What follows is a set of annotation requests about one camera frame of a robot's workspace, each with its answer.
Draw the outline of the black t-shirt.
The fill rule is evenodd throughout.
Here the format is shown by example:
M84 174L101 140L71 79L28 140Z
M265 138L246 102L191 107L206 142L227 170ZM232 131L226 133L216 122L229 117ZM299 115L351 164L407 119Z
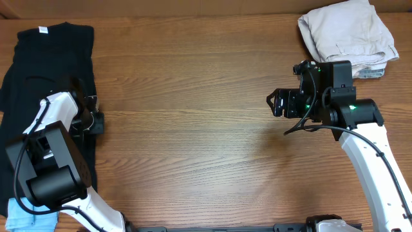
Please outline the black t-shirt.
M1 214L14 197L14 168L6 145L23 134L37 115L40 102L58 92L69 92L84 104L84 98L97 95L91 60L94 29L91 26L62 23L19 32L14 58L1 86ZM72 135L97 186L95 145L97 135Z

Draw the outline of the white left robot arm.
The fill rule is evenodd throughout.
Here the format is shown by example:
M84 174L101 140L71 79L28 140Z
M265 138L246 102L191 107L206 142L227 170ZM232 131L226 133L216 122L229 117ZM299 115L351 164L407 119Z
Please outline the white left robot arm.
M69 92L45 97L33 122L6 145L14 168L13 189L18 205L27 213L22 191L42 215L62 212L89 231L133 231L133 225L110 207L94 190L91 172L69 134L80 102Z

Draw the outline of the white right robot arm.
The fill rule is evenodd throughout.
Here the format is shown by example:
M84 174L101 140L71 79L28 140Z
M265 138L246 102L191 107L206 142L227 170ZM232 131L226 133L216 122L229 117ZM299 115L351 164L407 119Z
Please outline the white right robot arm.
M374 230L411 231L411 191L377 104L357 98L351 62L303 61L293 73L299 77L298 88L277 88L267 96L274 116L298 119L285 133L331 130L355 168Z

